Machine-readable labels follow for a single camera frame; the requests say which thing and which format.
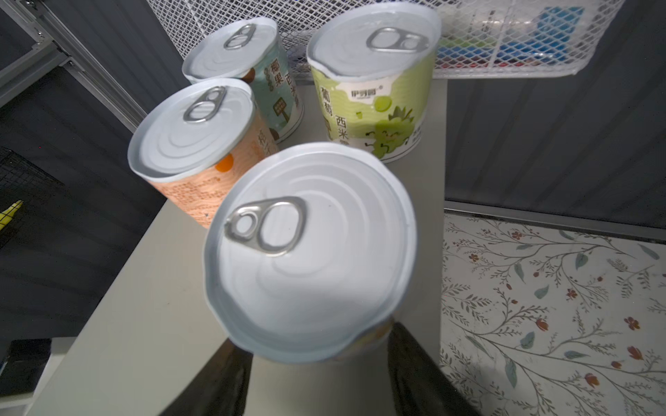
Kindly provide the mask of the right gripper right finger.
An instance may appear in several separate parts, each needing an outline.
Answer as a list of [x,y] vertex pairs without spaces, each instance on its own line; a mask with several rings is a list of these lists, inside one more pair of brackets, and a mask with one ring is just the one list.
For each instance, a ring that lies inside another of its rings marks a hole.
[[477,415],[408,329],[396,323],[388,337],[388,373],[398,415]]

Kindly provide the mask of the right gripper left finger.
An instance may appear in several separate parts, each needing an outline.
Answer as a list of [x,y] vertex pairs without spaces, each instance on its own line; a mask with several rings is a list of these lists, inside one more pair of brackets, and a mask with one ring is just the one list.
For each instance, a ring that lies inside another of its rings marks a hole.
[[243,415],[253,355],[226,340],[161,415]]

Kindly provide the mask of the yellow label can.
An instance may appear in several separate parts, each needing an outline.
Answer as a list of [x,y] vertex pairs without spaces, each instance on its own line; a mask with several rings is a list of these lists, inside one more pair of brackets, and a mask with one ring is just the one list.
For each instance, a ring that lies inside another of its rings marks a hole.
[[290,147],[246,173],[216,212],[206,301],[253,355],[342,361],[388,337],[416,249],[409,194],[376,156],[332,142]]

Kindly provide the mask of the orange label can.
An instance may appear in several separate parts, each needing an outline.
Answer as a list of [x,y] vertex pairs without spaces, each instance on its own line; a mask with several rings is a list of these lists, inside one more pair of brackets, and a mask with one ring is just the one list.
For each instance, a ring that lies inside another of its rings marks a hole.
[[128,146],[131,170],[208,228],[232,187],[279,150],[251,87],[213,78],[161,102]]

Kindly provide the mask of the green label can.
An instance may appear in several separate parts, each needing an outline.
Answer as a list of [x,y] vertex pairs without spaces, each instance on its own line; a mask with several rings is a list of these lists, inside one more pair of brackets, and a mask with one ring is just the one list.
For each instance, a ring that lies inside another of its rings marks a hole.
[[421,140],[442,22],[408,2],[375,3],[333,18],[306,58],[330,141],[384,163]]

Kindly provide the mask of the teal label can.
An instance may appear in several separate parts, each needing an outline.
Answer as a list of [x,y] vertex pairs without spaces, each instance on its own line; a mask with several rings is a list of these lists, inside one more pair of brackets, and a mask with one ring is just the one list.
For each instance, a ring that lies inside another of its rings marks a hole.
[[295,132],[304,116],[279,27],[268,17],[241,20],[213,32],[187,54],[181,71],[190,83],[225,77],[250,85],[277,144]]

